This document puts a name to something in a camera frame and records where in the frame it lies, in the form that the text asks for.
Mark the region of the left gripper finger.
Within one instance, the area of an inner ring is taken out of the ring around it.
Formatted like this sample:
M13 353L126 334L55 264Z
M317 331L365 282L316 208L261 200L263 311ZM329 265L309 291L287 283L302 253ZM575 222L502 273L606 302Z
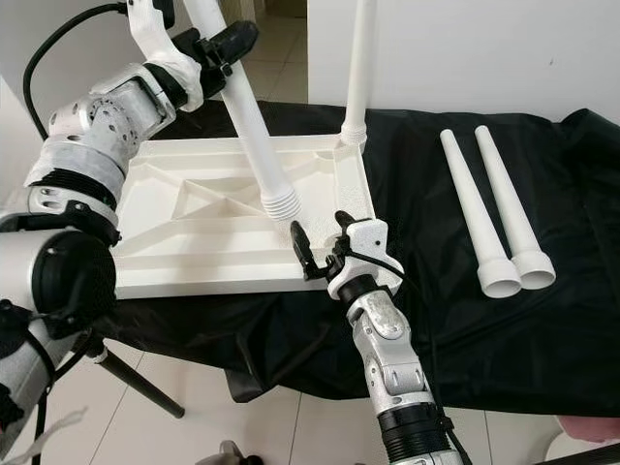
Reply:
M231 65L247 56L260 38L260 26L251 19L240 19L205 40L208 65Z

